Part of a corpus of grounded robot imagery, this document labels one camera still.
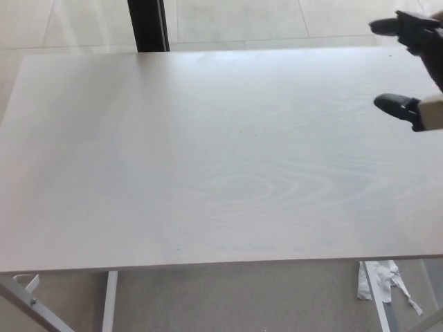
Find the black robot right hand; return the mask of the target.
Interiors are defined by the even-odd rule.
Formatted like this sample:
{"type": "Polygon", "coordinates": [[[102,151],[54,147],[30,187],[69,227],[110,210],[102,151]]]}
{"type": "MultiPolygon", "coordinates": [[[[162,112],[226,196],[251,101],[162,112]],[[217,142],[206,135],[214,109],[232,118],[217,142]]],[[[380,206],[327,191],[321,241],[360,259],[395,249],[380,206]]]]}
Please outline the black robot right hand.
{"type": "MultiPolygon", "coordinates": [[[[430,17],[400,10],[395,14],[394,18],[370,22],[370,30],[396,37],[410,54],[422,60],[431,79],[442,89],[442,12],[430,17]]],[[[373,103],[389,116],[411,123],[414,132],[442,129],[442,95],[419,100],[383,93],[373,103]]]]}

